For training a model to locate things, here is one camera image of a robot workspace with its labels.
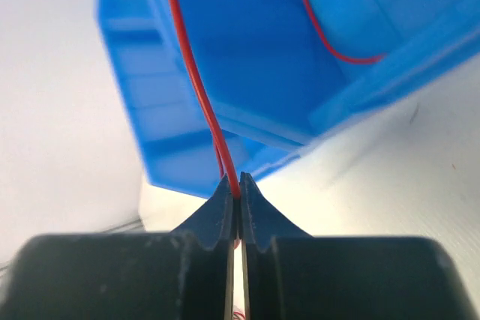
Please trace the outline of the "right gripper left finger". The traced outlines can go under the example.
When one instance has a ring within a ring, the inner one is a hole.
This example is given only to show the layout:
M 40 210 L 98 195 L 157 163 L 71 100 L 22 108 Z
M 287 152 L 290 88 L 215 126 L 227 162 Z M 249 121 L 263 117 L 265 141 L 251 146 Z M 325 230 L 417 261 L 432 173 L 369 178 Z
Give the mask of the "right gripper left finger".
M 236 205 L 226 177 L 211 197 L 172 230 L 182 240 L 178 273 L 180 319 L 233 317 Z

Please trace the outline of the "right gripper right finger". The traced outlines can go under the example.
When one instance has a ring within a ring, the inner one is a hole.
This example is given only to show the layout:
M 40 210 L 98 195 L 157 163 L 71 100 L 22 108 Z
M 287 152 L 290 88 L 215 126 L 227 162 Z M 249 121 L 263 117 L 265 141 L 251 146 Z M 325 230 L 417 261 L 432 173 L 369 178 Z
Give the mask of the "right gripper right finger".
M 281 277 L 272 255 L 272 241 L 311 235 L 264 197 L 252 175 L 241 173 L 239 185 L 238 234 L 242 242 L 246 318 L 281 319 Z

